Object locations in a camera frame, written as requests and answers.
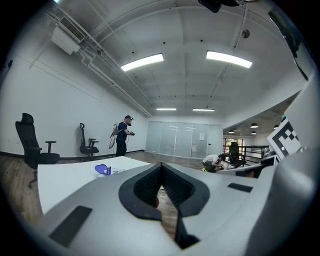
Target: ceiling light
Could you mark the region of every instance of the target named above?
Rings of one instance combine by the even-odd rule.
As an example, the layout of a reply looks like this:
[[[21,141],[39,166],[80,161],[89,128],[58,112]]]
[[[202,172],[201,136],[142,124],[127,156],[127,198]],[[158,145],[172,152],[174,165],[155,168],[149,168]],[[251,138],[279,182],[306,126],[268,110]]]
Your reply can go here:
[[[252,124],[251,124],[251,126],[250,126],[250,128],[258,128],[259,126],[255,123],[255,122],[253,122]]]
[[[156,108],[156,110],[177,110],[176,108]]]
[[[216,61],[222,61],[222,62],[229,62],[232,64],[237,64],[245,68],[250,68],[252,65],[252,62],[247,61],[243,58],[235,57],[229,54],[225,53],[219,53],[214,51],[207,51],[206,52],[206,58],[210,60],[216,60]]]
[[[156,63],[156,62],[163,62],[163,61],[164,61],[164,57],[163,57],[162,53],[160,53],[160,54],[153,55],[153,56],[150,56],[150,57],[145,57],[145,58],[142,58],[142,59],[138,59],[138,60],[136,60],[134,62],[131,62],[129,64],[126,64],[126,65],[122,66],[121,68],[124,71],[128,71],[128,70],[132,70],[132,69],[135,69],[137,67],[144,66],[144,65],[148,65],[148,64],[152,64],[152,63]]]
[[[194,108],[193,111],[207,111],[207,112],[213,112],[215,111],[214,109],[209,109],[209,108]]]

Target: office chair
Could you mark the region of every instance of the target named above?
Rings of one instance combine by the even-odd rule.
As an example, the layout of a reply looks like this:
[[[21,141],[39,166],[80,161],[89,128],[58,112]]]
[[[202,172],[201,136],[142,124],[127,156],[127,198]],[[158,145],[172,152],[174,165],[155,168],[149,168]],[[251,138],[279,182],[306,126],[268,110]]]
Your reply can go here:
[[[87,157],[83,158],[81,162],[86,161],[93,161],[98,160],[98,157],[94,157],[93,155],[95,153],[99,153],[99,149],[95,147],[95,143],[98,143],[99,141],[96,141],[95,138],[89,139],[89,146],[86,146],[86,139],[85,139],[85,125],[81,122],[80,123],[80,129],[82,131],[82,139],[81,139],[81,145],[80,145],[80,152],[82,154],[86,154]]]
[[[231,142],[229,146],[229,162],[234,165],[234,168],[238,168],[240,165],[244,165],[247,161],[239,159],[239,146],[237,142]]]
[[[51,144],[56,143],[56,141],[51,140],[45,142],[48,143],[48,153],[40,153],[42,148],[39,147],[36,138],[34,118],[32,115],[23,113],[21,121],[15,122],[15,128],[24,149],[24,162],[35,170],[33,171],[33,180],[31,180],[28,185],[31,189],[31,184],[38,180],[38,165],[54,165],[58,162],[60,155],[51,153]]]

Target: wooden floor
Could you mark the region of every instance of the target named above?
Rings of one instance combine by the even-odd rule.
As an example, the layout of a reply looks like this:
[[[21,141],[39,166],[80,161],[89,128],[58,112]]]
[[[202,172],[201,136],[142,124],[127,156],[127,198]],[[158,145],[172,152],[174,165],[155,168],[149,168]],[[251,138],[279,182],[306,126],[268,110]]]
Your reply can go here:
[[[126,157],[154,164],[159,162],[174,163],[181,166],[202,169],[202,161],[198,159],[181,158],[165,155],[152,156],[143,151],[128,153]],[[57,164],[72,164],[78,160],[60,160]],[[13,209],[30,224],[36,224],[43,215],[39,200],[38,183],[28,188],[33,179],[33,169],[28,167],[22,158],[0,155],[0,181]],[[158,210],[162,213],[162,225],[169,235],[174,238],[177,222],[177,210],[171,203],[166,192],[161,189],[158,193]]]

